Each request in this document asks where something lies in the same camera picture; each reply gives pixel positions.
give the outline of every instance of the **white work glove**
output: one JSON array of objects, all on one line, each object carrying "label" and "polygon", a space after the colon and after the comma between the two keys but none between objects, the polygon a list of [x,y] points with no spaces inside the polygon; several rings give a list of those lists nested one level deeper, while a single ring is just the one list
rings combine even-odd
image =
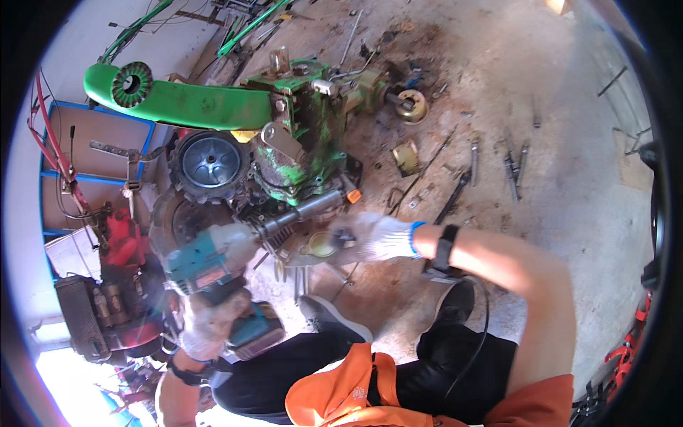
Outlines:
[{"label": "white work glove", "polygon": [[180,346],[194,360],[210,361],[221,354],[235,320],[251,313],[251,293],[241,288],[213,307],[198,292],[180,297],[180,305],[184,323]]},{"label": "white work glove", "polygon": [[350,234],[335,256],[335,264],[383,261],[398,256],[419,258],[413,247],[413,232],[424,222],[405,223],[377,212],[360,212],[337,218],[330,225],[332,235]]}]

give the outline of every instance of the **black wristband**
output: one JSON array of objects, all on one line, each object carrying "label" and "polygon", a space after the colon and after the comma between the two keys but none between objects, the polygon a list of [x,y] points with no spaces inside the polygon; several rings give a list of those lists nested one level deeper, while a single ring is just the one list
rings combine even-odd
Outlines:
[{"label": "black wristband", "polygon": [[173,372],[173,375],[176,377],[180,378],[183,383],[190,385],[192,387],[199,387],[203,382],[204,374],[206,373],[206,368],[209,365],[205,366],[201,372],[193,372],[193,371],[181,371],[178,366],[176,366],[173,363],[173,357],[169,359],[169,361],[166,363],[166,369],[170,370]]},{"label": "black wristband", "polygon": [[446,271],[450,267],[448,258],[450,258],[451,248],[453,247],[459,229],[460,228],[457,225],[446,225],[446,228],[443,229],[443,234],[441,234],[441,237],[438,239],[438,244],[436,245],[436,255],[432,260],[432,265],[437,270]]}]

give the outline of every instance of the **concrete floor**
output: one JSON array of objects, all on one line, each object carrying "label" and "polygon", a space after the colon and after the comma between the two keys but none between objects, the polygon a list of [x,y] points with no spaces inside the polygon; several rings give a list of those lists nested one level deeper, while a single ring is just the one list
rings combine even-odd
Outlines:
[{"label": "concrete floor", "polygon": [[[624,336],[642,297],[639,276],[652,257],[652,177],[635,156],[624,158],[623,146],[615,143],[617,118],[609,102],[596,96],[600,87],[594,60],[581,42],[584,29],[573,13],[556,16],[537,0],[299,2],[294,10],[315,21],[286,22],[267,47],[287,45],[292,59],[317,53],[319,60],[334,66],[355,20],[348,13],[360,9],[365,11],[342,70],[363,65],[361,39],[374,46],[385,31],[397,29],[373,65],[434,58],[430,69],[438,83],[424,89],[431,112],[422,124],[407,126],[388,107],[373,116],[351,118],[346,150],[365,165],[364,197],[352,212],[384,212],[389,189],[405,189],[414,179],[400,177],[391,148],[412,137],[424,167],[455,129],[450,144],[398,213],[404,221],[433,221],[456,185],[441,165],[468,167],[466,138],[473,130],[481,132],[478,184],[466,187],[445,223],[461,224],[474,217],[468,226],[521,236],[569,264],[579,322],[572,372],[576,396],[581,395],[605,354]],[[267,54],[268,49],[258,51],[242,76],[265,66]],[[446,93],[432,100],[431,93],[442,82],[449,84]],[[532,95],[542,115],[540,129],[531,125]],[[468,118],[462,111],[475,113]],[[505,126],[517,151],[524,141],[530,144],[518,204],[512,202],[505,180]],[[410,209],[407,201],[431,184],[428,199]],[[415,340],[432,321],[445,289],[421,280],[421,265],[408,259],[360,264],[353,287],[342,287],[327,267],[317,266],[311,270],[311,292],[333,299],[344,315],[370,327],[376,335],[375,351],[404,363],[415,359]],[[271,259],[250,272],[249,281],[256,297],[274,304],[289,336],[306,330],[293,304],[292,281],[275,283]],[[492,293],[489,332],[519,341],[524,301],[487,286]],[[482,298],[467,325],[483,329]]]}]

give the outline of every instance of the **black pants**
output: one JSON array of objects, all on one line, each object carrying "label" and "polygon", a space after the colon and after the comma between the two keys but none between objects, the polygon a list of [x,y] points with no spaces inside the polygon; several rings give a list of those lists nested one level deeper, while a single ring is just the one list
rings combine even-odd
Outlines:
[{"label": "black pants", "polygon": [[[469,371],[444,399],[453,380],[479,345],[481,333],[437,320],[422,334],[418,360],[397,366],[396,393],[402,407],[480,424],[505,396],[517,344],[488,334]],[[332,331],[301,333],[250,361],[233,365],[232,377],[214,390],[228,411],[275,424],[292,424],[285,396],[299,379],[346,356],[350,345]]]}]

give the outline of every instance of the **green engine part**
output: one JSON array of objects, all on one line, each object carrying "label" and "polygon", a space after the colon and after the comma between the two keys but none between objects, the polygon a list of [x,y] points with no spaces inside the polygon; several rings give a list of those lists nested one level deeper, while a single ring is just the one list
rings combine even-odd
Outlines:
[{"label": "green engine part", "polygon": [[[322,94],[311,83],[328,81],[328,66],[308,59],[290,61],[290,70],[284,73],[266,69],[243,79],[241,87],[151,81],[145,67],[134,64],[121,69],[106,64],[88,68],[83,80],[87,95],[113,110],[174,126],[258,130],[269,122],[282,125],[306,155],[294,160],[256,135],[251,140],[251,174],[271,197],[291,206],[323,192],[327,178],[345,169],[341,141],[346,114],[377,110],[387,89],[383,73],[366,70],[340,79],[338,95]],[[131,76],[126,89],[122,81]]]}]

